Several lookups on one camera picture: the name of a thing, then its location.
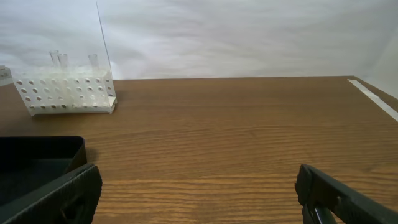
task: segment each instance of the clear glass tube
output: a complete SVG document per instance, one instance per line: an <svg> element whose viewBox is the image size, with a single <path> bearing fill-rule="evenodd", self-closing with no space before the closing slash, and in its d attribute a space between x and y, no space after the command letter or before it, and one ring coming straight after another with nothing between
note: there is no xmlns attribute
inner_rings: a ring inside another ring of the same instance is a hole
<svg viewBox="0 0 398 224"><path fill-rule="evenodd" d="M62 70L68 69L68 55L67 54L59 54L58 59L60 61L60 66Z"/></svg>
<svg viewBox="0 0 398 224"><path fill-rule="evenodd" d="M59 51L58 50L52 50L50 51L50 56L51 56L51 60L52 60L52 64L55 68L58 68L60 66L60 61L58 59L58 54Z"/></svg>
<svg viewBox="0 0 398 224"><path fill-rule="evenodd" d="M88 60L90 60L90 65L93 71L97 71L98 69L100 69L98 56L96 54L88 55Z"/></svg>

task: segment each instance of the tape strip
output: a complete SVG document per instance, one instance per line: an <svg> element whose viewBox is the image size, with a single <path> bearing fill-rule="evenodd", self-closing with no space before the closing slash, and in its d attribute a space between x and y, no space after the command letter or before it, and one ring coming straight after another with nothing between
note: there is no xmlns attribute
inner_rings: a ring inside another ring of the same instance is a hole
<svg viewBox="0 0 398 224"><path fill-rule="evenodd" d="M396 121L398 121L398 113L392 109L387 103L382 101L380 97L376 96L374 93L372 93L370 90L368 90L364 85L360 84L357 80L348 80L350 81L356 88L359 88L361 92L363 92L366 96L368 96L375 104L380 106L381 109L383 109L387 114L391 116L391 118L394 118Z"/></svg>

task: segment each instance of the white sheet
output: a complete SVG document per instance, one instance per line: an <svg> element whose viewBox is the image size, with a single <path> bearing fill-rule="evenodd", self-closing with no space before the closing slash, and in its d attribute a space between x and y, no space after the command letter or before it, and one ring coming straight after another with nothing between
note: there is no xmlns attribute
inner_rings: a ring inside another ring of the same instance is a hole
<svg viewBox="0 0 398 224"><path fill-rule="evenodd" d="M395 0L99 0L116 79L369 75ZM2 0L0 64L106 61L94 1Z"/></svg>

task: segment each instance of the wooden table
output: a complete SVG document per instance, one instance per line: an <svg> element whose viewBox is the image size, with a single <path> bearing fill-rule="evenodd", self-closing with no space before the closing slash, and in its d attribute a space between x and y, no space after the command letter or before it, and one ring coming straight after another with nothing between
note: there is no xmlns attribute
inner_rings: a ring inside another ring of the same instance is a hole
<svg viewBox="0 0 398 224"><path fill-rule="evenodd" d="M83 136L95 224L301 223L300 164L398 210L398 123L347 78L115 81L113 114L33 118L9 85L0 134Z"/></svg>

